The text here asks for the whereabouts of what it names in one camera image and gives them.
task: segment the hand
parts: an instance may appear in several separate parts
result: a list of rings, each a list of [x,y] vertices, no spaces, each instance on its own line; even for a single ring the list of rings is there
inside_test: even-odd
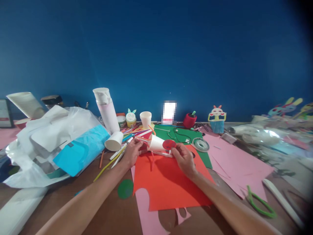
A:
[[[193,161],[192,153],[184,144],[178,143],[176,148],[172,148],[171,152],[176,158],[179,168],[189,179],[197,175],[198,171]]]
[[[126,147],[124,157],[121,162],[127,165],[130,169],[135,165],[137,157],[143,153],[147,152],[147,146],[143,144],[142,141],[133,139]]]

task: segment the orange paper sheet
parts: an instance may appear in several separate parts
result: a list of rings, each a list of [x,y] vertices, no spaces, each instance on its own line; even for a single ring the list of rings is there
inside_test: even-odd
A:
[[[196,155],[194,158],[196,169],[214,182],[197,151],[191,145],[186,147]],[[207,196],[184,175],[175,158],[156,154],[154,158],[155,165],[151,171],[151,153],[138,157],[134,180],[133,194],[140,188],[145,188],[149,193],[149,211],[212,204]]]

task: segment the tape roll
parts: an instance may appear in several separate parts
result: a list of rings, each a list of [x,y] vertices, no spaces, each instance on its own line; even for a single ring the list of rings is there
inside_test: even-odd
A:
[[[202,138],[194,138],[191,145],[199,152],[207,152],[210,148],[208,142]]]

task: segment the green paper circle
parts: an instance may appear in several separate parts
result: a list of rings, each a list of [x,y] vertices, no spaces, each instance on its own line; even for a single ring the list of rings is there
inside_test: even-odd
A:
[[[117,193],[121,199],[129,198],[133,194],[134,183],[132,180],[123,180],[118,186]]]

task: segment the small jar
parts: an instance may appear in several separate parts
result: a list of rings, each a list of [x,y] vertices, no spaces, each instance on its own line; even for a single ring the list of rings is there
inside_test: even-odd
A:
[[[41,101],[45,104],[48,109],[51,109],[53,106],[58,105],[64,108],[64,103],[62,97],[59,95],[50,95],[41,98]]]

